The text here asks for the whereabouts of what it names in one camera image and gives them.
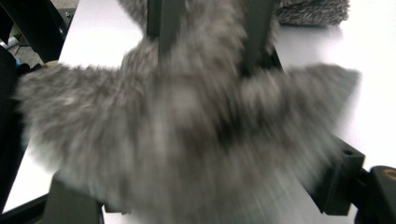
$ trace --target gray fur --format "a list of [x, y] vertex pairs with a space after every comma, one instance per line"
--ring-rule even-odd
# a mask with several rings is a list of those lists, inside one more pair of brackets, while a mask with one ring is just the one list
[[348, 18], [349, 0], [316, 0], [277, 11], [279, 22], [293, 25], [339, 25]]
[[37, 157], [147, 223], [271, 221], [265, 206], [297, 181], [314, 187], [336, 158], [330, 131], [358, 76], [314, 65], [241, 79], [240, 4], [191, 5], [160, 64], [144, 40], [121, 70], [24, 77], [17, 98]]

